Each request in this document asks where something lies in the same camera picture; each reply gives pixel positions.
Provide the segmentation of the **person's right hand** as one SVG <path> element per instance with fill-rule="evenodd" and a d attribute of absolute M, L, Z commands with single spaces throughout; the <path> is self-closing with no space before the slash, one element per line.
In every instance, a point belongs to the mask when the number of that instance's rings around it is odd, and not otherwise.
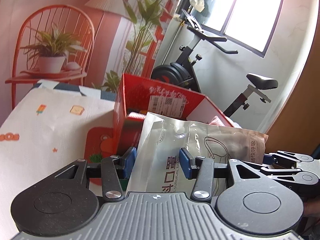
<path fill-rule="evenodd" d="M 304 212 L 305 217 L 319 217 L 320 216 L 320 200 L 312 199 L 304 202 Z"/>

